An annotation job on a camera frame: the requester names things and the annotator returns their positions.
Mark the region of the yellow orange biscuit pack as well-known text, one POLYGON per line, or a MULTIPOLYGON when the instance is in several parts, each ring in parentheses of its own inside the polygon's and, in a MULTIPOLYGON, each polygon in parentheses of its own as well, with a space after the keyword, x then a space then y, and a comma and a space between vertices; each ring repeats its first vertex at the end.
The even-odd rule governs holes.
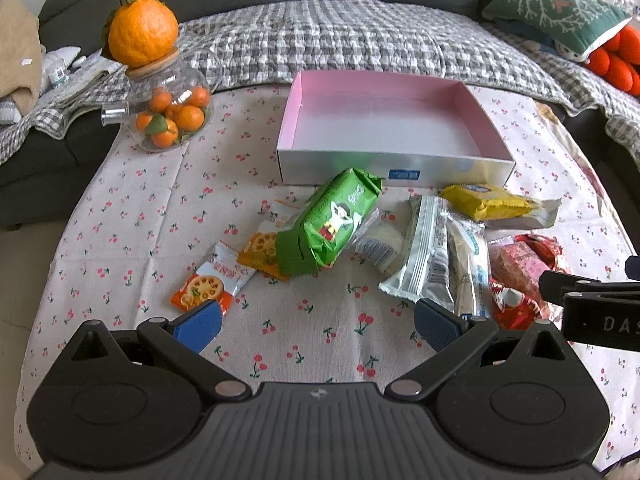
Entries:
POLYGON ((288 230, 300 210, 277 200, 267 209, 265 219, 259 223, 254 234, 239 252, 238 263, 264 272, 281 281, 287 281, 278 265, 276 241, 281 231, 288 230))

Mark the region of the green embroidered pillow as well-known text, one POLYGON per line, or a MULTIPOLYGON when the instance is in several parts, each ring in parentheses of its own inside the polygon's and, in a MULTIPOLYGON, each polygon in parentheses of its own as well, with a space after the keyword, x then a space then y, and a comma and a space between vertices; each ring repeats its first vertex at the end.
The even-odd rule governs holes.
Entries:
POLYGON ((631 20, 603 0, 491 0, 483 10, 489 21, 524 23, 549 36, 564 58, 584 62, 631 20))

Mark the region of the red candy pack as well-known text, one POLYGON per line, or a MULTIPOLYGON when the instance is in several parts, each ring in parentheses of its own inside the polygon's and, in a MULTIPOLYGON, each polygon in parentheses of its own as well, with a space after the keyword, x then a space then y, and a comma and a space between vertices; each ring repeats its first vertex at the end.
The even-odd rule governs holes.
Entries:
MULTIPOLYGON (((538 234, 518 234, 494 240, 490 244, 502 245, 512 242, 526 243, 549 267, 549 271, 564 271, 561 266, 563 249, 555 238, 538 234)), ((526 330, 530 324, 540 318, 545 318, 555 323, 559 323, 562 320, 563 309, 557 304, 546 301, 548 309, 541 310, 532 298, 514 288, 506 287, 497 282, 492 274, 490 274, 489 285, 492 297, 492 314, 502 328, 507 330, 526 330)))

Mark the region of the cherry print tablecloth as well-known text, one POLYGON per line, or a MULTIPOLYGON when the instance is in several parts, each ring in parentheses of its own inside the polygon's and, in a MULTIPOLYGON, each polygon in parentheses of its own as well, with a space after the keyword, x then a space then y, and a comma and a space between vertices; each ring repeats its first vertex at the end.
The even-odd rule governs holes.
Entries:
MULTIPOLYGON (((619 281, 631 253, 603 188, 570 135, 516 94, 478 88, 515 168, 508 189, 561 203, 551 236, 576 274, 619 281)), ((217 243, 242 249, 275 206, 303 207, 308 188, 281 182, 282 88, 217 94, 208 127, 183 146, 149 154, 121 134, 70 217, 25 353, 14 420, 17 456, 39 464, 26 427, 40 380, 81 322, 130 330, 173 318, 172 296, 217 243)), ((263 380, 385 384, 428 355, 412 312, 384 294, 374 266, 342 252, 280 281, 254 275, 206 356, 251 385, 263 380)))

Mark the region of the green snack pack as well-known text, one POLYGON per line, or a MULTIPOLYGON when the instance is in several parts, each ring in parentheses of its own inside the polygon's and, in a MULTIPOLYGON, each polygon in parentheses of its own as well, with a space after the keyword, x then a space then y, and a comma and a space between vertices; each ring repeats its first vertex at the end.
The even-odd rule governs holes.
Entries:
POLYGON ((280 271, 316 275, 334 265, 380 196, 383 179, 348 168, 317 188, 295 223, 277 237, 280 271))

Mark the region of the orange plush toy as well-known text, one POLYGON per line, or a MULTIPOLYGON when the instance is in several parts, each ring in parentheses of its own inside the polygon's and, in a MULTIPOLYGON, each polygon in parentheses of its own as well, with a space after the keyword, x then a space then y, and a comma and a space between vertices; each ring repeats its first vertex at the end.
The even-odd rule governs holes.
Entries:
POLYGON ((639 64, 639 32, 631 25, 625 25, 612 39, 594 50, 585 62, 588 70, 636 98, 640 94, 639 64))

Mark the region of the clear white cracker pack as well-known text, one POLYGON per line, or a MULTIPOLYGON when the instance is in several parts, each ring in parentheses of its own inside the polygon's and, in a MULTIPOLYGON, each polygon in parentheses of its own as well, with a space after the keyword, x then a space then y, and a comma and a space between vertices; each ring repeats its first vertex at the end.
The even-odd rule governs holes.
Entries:
POLYGON ((370 262, 382 274, 391 276, 399 270, 404 253, 405 235, 374 208, 350 241, 352 250, 370 262))

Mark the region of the white blue bread pack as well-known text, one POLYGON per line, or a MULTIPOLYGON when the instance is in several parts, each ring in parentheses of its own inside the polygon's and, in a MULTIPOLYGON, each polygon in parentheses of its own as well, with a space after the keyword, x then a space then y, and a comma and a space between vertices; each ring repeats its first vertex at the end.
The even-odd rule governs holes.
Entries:
POLYGON ((490 318, 490 264, 485 226, 449 211, 447 232, 454 278, 454 312, 490 318))

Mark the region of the large orange fruit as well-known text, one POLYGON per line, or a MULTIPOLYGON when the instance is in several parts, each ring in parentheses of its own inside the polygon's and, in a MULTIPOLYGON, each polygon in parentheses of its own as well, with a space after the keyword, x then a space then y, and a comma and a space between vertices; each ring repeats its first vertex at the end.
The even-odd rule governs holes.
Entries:
POLYGON ((118 0, 103 26, 102 55, 139 68, 169 53, 178 32, 175 13, 164 0, 118 0))

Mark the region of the orange white biscuit pack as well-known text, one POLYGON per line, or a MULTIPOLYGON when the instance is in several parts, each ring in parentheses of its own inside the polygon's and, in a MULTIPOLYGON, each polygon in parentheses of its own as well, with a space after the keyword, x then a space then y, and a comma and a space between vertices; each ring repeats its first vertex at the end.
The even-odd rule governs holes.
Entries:
POLYGON ((224 242, 218 242, 212 254, 175 292, 170 302, 188 312, 203 302, 213 300, 226 315, 236 296, 255 274, 250 266, 239 263, 239 253, 224 242))

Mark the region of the beige cloth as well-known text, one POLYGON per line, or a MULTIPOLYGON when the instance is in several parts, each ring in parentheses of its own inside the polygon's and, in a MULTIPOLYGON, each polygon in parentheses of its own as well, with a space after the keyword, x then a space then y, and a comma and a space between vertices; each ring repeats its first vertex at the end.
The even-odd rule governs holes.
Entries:
POLYGON ((39 20, 20 0, 1 0, 1 96, 22 116, 35 106, 41 87, 39 20))

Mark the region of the grey checkered blanket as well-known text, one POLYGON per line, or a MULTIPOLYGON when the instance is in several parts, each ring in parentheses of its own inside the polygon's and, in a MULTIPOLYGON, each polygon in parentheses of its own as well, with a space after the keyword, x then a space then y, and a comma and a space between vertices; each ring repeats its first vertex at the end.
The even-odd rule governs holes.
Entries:
POLYGON ((639 156, 639 102, 556 55, 463 15, 378 0, 299 0, 206 16, 179 27, 186 62, 220 90, 285 84, 301 70, 431 75, 602 110, 608 136, 639 156))

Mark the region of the pink nougat snack pack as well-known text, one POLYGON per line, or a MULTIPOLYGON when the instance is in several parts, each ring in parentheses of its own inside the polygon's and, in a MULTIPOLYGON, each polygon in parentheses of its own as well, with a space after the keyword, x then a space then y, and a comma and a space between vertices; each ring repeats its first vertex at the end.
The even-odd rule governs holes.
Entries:
POLYGON ((548 309, 539 291, 539 278, 549 267, 526 243, 490 244, 489 260, 491 274, 497 282, 529 296, 541 310, 548 309))

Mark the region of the pink and white box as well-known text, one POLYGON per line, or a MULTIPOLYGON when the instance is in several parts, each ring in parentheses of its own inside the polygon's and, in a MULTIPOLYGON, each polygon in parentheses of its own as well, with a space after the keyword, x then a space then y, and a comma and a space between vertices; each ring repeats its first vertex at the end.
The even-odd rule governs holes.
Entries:
POLYGON ((472 89, 460 81, 367 70, 296 75, 277 144, 288 185, 359 168, 389 186, 503 186, 515 162, 472 89))

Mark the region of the silver long snack pack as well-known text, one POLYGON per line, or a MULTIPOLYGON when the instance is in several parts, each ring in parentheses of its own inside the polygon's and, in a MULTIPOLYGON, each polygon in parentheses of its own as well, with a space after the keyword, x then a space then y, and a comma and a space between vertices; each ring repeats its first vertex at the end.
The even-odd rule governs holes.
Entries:
POLYGON ((412 302, 431 300, 454 312, 449 287, 446 200, 434 195, 409 200, 411 221, 402 248, 400 267, 378 289, 412 302))

